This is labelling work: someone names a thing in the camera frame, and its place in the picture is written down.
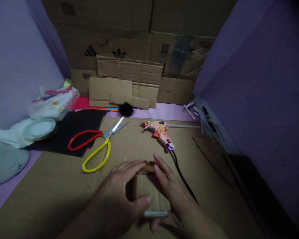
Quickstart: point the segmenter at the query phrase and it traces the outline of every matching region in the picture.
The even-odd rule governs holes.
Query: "purple wall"
[[[238,0],[194,93],[299,227],[299,11],[290,2]]]
[[[55,34],[40,0],[0,0],[0,128],[27,117],[39,86],[57,89],[69,75]]]

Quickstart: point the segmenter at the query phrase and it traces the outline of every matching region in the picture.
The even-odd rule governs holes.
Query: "glue gun cord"
[[[182,175],[182,172],[181,172],[180,169],[179,169],[178,161],[177,161],[177,157],[176,157],[176,154],[175,154],[174,150],[172,150],[172,152],[173,152],[173,154],[174,154],[174,158],[175,158],[175,166],[176,166],[176,169],[177,169],[177,171],[178,171],[180,177],[182,178],[182,181],[183,181],[183,183],[185,184],[187,190],[189,191],[189,193],[191,194],[191,196],[194,198],[194,200],[195,200],[195,201],[197,202],[197,204],[198,204],[198,201],[197,201],[197,199],[196,199],[196,197],[195,197],[193,191],[190,189],[189,185],[187,184],[185,178],[184,178],[183,175]]]

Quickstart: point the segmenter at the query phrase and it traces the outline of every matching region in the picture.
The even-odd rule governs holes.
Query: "hot glue gun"
[[[142,123],[145,130],[149,129],[154,131],[154,136],[158,137],[162,144],[165,145],[167,151],[172,151],[174,149],[174,145],[172,141],[169,139],[169,136],[166,134],[166,130],[168,130],[167,123],[164,121],[154,121],[154,120],[146,120]]]

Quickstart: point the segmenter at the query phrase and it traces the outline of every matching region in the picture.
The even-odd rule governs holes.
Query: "yellow scissor handle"
[[[107,153],[106,153],[106,157],[105,159],[103,160],[103,162],[97,166],[96,168],[94,169],[87,169],[86,168],[86,163],[95,155],[97,154],[102,148],[104,148],[105,146],[107,145]],[[84,163],[82,164],[82,171],[85,172],[85,173],[94,173],[98,170],[100,170],[107,162],[107,160],[109,159],[110,157],[110,153],[111,153],[111,142],[110,142],[110,139],[105,139],[105,142],[104,144],[102,144],[100,147],[98,147],[97,150],[95,150],[93,153],[91,153],[90,156],[87,157],[87,159],[84,161]]]

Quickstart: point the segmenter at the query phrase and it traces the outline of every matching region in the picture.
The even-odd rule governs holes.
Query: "scissors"
[[[98,170],[100,170],[107,162],[107,160],[109,159],[110,157],[110,153],[111,153],[111,142],[110,142],[110,137],[115,134],[117,131],[119,131],[120,129],[122,129],[125,125],[127,125],[129,122],[123,124],[120,126],[120,123],[122,122],[122,120],[124,119],[124,117],[122,117],[115,125],[113,125],[106,133],[102,134],[102,131],[100,130],[85,130],[85,131],[82,131],[80,133],[78,133],[76,136],[74,136],[69,144],[68,144],[68,149],[70,151],[76,151],[76,150],[79,150],[81,148],[83,148],[84,146],[88,145],[90,142],[92,142],[93,140],[95,140],[96,138],[98,137],[101,137],[103,136],[103,138],[105,139],[105,142],[100,146],[98,147],[97,150],[95,150],[93,153],[91,153],[90,156],[87,157],[87,159],[84,161],[84,163],[82,164],[82,171],[85,172],[85,173],[94,173]],[[76,140],[80,135],[82,134],[86,134],[86,133],[97,133],[97,135],[95,135],[93,138],[89,139],[88,141],[86,141],[84,144],[76,147],[76,148],[72,148],[71,145],[73,143],[74,140]],[[103,162],[97,166],[96,168],[94,169],[87,169],[86,168],[86,163],[95,155],[97,154],[102,148],[104,148],[105,146],[107,145],[107,153],[106,153],[106,157],[105,159],[103,160]]]

